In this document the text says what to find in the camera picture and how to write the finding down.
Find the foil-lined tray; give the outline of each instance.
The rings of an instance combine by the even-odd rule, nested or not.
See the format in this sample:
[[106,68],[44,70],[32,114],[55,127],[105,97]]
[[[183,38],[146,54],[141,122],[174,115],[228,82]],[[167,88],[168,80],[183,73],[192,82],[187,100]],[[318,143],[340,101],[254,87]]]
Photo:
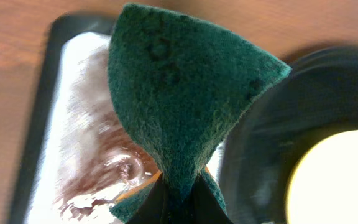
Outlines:
[[[109,212],[115,199],[158,172],[154,160],[131,141],[114,112],[107,77],[110,39],[111,35],[86,30],[61,48],[21,223],[121,223]],[[222,157],[223,144],[208,163],[216,181]]]

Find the wood grain surface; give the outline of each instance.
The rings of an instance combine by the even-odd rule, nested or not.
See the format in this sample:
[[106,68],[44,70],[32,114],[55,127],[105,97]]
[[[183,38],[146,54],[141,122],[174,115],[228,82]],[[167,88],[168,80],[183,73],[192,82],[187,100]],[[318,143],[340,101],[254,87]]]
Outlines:
[[[224,26],[286,61],[332,44],[358,44],[355,0],[144,0]],[[12,186],[49,25],[86,9],[118,15],[122,0],[0,0],[0,223]]]

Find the black rim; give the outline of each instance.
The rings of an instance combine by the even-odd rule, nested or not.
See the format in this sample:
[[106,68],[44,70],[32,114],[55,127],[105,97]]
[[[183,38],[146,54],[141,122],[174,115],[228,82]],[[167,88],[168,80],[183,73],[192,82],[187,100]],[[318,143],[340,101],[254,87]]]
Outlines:
[[219,186],[233,223],[286,223],[297,162],[326,137],[358,129],[358,47],[322,50],[291,66],[227,137]]
[[76,35],[84,32],[111,35],[114,22],[115,19],[108,16],[78,12],[62,16],[52,24],[29,123],[29,131],[22,153],[19,177],[16,180],[16,187],[9,209],[8,224],[24,222],[50,112],[63,45]]

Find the black tray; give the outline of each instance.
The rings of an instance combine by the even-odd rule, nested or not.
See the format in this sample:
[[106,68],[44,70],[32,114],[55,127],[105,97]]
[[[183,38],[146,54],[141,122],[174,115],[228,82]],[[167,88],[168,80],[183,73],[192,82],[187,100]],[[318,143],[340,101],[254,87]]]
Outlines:
[[8,224],[21,224],[27,212],[39,162],[44,132],[56,85],[63,45],[84,32],[111,35],[115,19],[88,12],[77,12],[58,18],[50,29],[40,81],[26,137],[19,177],[9,209]]

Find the green sponge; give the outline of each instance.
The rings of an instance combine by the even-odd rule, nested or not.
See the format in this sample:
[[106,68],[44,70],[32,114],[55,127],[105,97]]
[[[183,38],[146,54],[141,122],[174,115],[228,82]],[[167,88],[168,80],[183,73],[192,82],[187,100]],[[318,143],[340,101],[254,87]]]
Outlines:
[[118,118],[178,206],[244,111],[289,71],[229,30],[138,4],[119,16],[108,66]]

